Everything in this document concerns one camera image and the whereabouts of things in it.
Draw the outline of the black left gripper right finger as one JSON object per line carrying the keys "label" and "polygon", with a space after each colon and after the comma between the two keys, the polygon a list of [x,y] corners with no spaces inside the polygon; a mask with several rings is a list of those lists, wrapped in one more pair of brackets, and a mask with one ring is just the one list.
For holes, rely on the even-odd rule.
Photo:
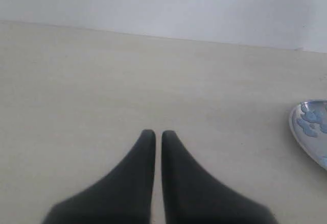
{"label": "black left gripper right finger", "polygon": [[174,131],[162,134],[161,181],[166,223],[277,223],[268,208],[210,175]]}

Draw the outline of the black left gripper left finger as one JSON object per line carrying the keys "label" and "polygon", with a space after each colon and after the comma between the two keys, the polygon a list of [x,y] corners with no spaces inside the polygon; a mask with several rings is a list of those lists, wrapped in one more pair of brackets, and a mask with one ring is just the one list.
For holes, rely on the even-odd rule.
{"label": "black left gripper left finger", "polygon": [[43,223],[150,223],[156,137],[143,130],[105,177],[56,204]]}

